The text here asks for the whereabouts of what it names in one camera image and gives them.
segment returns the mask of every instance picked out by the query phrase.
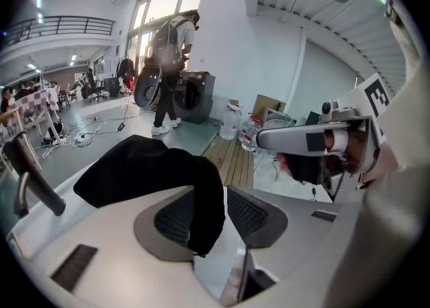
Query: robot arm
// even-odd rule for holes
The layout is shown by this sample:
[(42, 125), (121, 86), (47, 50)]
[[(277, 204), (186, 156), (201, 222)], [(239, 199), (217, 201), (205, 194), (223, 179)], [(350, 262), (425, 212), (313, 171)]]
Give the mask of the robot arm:
[[(293, 166), (292, 172), (297, 172), (294, 166), (301, 166), (302, 172), (304, 167), (313, 176), (306, 181), (322, 184), (331, 199), (339, 202), (340, 194), (354, 190), (361, 174), (372, 171), (378, 161), (384, 137), (376, 126), (376, 117), (382, 111), (375, 104), (375, 96), (383, 96), (384, 108), (389, 104), (377, 74), (338, 100), (325, 102), (318, 124), (262, 130), (257, 135), (257, 144), (285, 154), (288, 166)], [(358, 163), (351, 166), (346, 149), (348, 134), (355, 131), (363, 137), (362, 152)], [(333, 135), (334, 145), (327, 149), (325, 139), (329, 133)], [(301, 156), (295, 157), (294, 163), (288, 163), (290, 154)], [(308, 162), (309, 157), (318, 157), (319, 161)]]

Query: ceiling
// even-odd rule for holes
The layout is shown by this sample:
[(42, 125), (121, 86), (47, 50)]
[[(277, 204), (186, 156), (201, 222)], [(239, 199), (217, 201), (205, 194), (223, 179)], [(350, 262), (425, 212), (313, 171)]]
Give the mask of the ceiling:
[(259, 0), (312, 20), (354, 47), (396, 93), (405, 82), (402, 51), (378, 0)]
[(33, 64), (38, 69), (41, 68), (45, 71), (55, 70), (67, 67), (74, 54), (77, 55), (75, 59), (77, 65), (80, 63), (85, 64), (103, 49), (100, 46), (67, 46), (26, 54), (0, 65), (0, 84), (6, 85), (20, 77), (33, 73), (34, 71), (28, 67), (28, 64)]

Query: backpack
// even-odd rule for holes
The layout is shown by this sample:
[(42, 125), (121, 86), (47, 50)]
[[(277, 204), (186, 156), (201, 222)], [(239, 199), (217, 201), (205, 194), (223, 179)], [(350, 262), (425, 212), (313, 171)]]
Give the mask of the backpack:
[[(61, 122), (55, 122), (54, 123), (55, 131), (58, 133), (60, 138), (63, 138), (65, 135), (65, 128), (64, 125)], [(50, 145), (55, 142), (56, 138), (54, 136), (54, 133), (52, 129), (49, 127), (48, 131), (46, 131), (45, 137), (42, 139), (43, 145)]]
[(158, 65), (166, 75), (185, 67), (182, 54), (177, 49), (177, 29), (187, 21), (184, 19), (172, 26), (169, 20), (161, 26), (145, 49), (145, 65)]

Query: wooden bench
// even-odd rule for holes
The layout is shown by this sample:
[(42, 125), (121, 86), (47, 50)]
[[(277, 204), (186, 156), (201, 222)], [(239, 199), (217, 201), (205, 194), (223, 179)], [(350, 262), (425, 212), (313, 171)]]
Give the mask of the wooden bench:
[(218, 168), (224, 186), (253, 188), (254, 152), (243, 150), (237, 139), (226, 141), (217, 135), (202, 156)]

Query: plastic bottle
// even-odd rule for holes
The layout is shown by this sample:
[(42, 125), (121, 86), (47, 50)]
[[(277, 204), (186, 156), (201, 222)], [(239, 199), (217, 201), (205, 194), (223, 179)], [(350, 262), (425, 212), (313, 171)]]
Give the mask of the plastic bottle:
[(247, 129), (249, 126), (249, 123), (252, 121), (252, 119), (255, 118), (255, 116), (251, 113), (248, 113), (248, 119), (246, 119), (242, 125), (241, 128), (239, 129), (239, 141), (242, 142), (243, 141), (243, 137), (246, 135), (247, 133)]
[(252, 118), (248, 125), (247, 133), (243, 137), (242, 148), (246, 151), (254, 151), (257, 148), (257, 133), (261, 130), (262, 121)]
[(222, 115), (220, 137), (228, 141), (235, 138), (241, 120), (241, 109), (236, 105), (227, 104), (226, 112)]

